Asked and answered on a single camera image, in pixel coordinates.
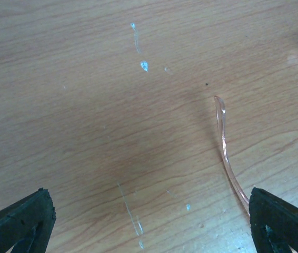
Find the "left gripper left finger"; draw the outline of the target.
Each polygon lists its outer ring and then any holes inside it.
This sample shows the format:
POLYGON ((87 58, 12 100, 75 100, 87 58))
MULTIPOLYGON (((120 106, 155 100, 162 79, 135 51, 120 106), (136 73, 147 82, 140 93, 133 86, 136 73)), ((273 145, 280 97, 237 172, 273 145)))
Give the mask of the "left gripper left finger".
POLYGON ((45 252, 56 221, 48 190, 0 210, 0 252, 45 252))

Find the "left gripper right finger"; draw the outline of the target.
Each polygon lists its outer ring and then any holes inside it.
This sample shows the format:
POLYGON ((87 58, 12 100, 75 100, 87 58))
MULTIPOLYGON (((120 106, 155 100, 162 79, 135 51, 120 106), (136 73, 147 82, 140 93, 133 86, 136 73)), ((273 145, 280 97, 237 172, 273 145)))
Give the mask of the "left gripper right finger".
POLYGON ((249 212, 257 252, 298 252, 298 207, 253 188, 249 212))

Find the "transparent brown sunglasses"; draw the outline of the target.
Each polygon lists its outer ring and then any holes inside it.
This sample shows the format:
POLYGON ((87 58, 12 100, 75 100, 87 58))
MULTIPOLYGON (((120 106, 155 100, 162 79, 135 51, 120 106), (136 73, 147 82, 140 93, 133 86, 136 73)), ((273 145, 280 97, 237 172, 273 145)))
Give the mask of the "transparent brown sunglasses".
POLYGON ((245 209, 248 216, 250 216, 249 212, 249 198, 244 193, 241 185, 239 184, 236 176, 233 172, 229 161, 229 155, 227 152, 227 145, 226 145, 226 108, 224 101, 217 95, 214 96, 215 101, 215 108, 216 108, 216 121, 217 121, 217 130, 218 130, 218 137, 220 141, 220 149, 221 149, 221 156, 224 164, 224 169, 226 171, 227 177, 229 179, 230 184, 233 187, 233 190, 238 197, 240 203, 242 204, 243 208, 245 209))

